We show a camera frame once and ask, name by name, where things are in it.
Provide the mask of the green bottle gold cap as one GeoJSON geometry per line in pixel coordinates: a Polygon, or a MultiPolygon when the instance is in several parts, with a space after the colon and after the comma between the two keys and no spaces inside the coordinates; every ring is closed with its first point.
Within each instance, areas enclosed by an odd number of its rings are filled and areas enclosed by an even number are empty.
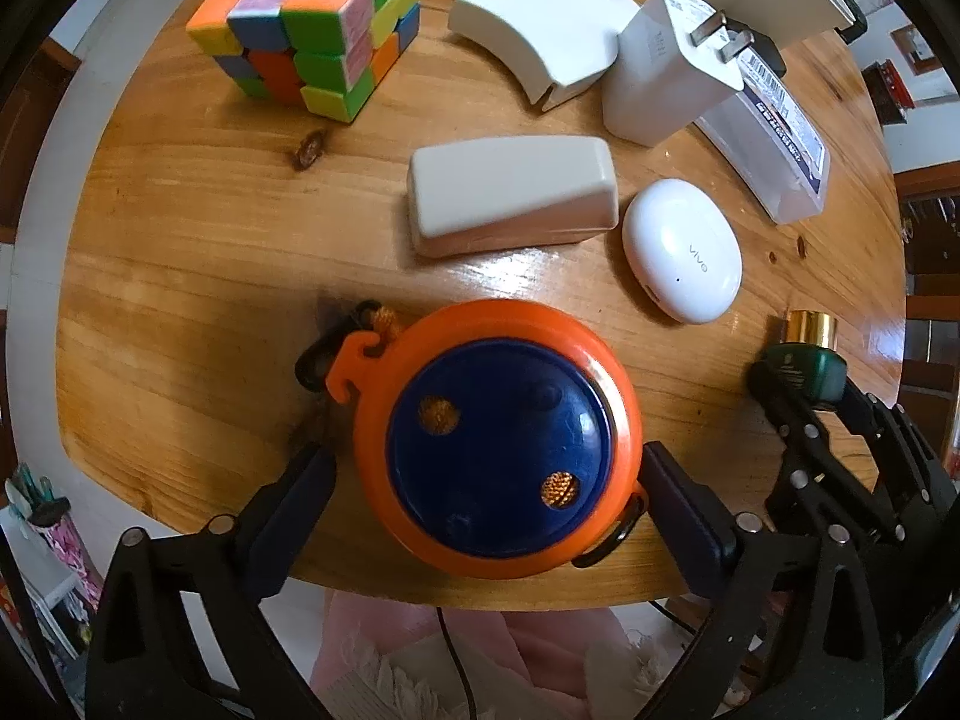
{"type": "Polygon", "coordinates": [[[789,310],[781,338],[761,359],[799,390],[811,408],[830,410],[841,401],[848,363],[836,351],[838,320],[818,310],[789,310]]]}

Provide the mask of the colourful rubik's cube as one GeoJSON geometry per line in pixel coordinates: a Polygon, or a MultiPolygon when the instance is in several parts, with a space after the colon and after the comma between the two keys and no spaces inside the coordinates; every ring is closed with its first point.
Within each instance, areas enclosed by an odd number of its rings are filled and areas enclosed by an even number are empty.
{"type": "Polygon", "coordinates": [[[203,0],[185,27],[257,99],[349,124],[420,31],[420,0],[203,0]]]}

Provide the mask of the white oval earbuds case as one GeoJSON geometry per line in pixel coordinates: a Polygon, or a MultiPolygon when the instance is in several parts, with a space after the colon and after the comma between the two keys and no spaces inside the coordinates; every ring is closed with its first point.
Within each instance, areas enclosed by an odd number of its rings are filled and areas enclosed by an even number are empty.
{"type": "Polygon", "coordinates": [[[736,234],[709,195],[662,179],[631,200],[622,244],[636,281],[672,320],[692,325],[724,316],[739,294],[743,261],[736,234]]]}

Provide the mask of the pink fringed cloth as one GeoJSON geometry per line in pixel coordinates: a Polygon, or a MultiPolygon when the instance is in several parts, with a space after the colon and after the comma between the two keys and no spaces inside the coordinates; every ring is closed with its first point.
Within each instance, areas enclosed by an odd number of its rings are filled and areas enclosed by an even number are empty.
{"type": "Polygon", "coordinates": [[[438,610],[334,592],[311,688],[337,718],[633,718],[677,660],[608,608],[438,610]]]}

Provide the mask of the white rectangular plastic case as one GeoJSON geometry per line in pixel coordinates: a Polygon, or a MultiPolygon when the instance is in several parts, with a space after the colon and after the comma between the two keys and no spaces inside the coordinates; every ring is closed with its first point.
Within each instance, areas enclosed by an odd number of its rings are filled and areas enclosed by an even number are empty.
{"type": "Polygon", "coordinates": [[[421,257],[576,244],[620,219],[602,138],[516,135],[423,146],[407,172],[410,232],[421,257]]]}

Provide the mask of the white curved plastic case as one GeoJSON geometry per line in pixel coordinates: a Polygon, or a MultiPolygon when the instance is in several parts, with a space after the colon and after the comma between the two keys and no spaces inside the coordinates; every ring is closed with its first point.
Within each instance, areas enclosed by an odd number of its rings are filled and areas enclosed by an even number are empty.
{"type": "Polygon", "coordinates": [[[448,28],[493,54],[547,112],[615,64],[638,11],[635,0],[454,0],[448,28]]]}

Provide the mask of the white wall charger plug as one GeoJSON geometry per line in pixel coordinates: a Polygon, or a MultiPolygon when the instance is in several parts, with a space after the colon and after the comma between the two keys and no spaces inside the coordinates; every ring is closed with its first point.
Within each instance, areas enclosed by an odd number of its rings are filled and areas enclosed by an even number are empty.
{"type": "Polygon", "coordinates": [[[737,57],[754,42],[704,0],[646,0],[604,75],[605,128],[638,145],[663,142],[743,90],[737,57]]]}

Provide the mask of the orange blue round tape measure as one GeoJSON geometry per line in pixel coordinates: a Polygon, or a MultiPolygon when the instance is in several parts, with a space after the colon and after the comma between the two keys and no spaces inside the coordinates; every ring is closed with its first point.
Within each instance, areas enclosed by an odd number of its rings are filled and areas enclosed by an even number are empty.
{"type": "Polygon", "coordinates": [[[635,387],[565,312],[448,305],[345,335],[327,394],[353,405],[353,458],[377,520],[420,561],[508,580],[594,566],[646,509],[635,387]]]}

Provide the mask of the clear plastic labelled box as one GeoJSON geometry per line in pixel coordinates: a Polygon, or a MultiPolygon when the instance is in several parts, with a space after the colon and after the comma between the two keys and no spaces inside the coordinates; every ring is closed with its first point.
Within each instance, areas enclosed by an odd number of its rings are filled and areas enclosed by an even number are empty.
{"type": "Polygon", "coordinates": [[[743,90],[695,121],[775,224],[820,215],[830,151],[779,76],[754,49],[737,57],[743,90]]]}

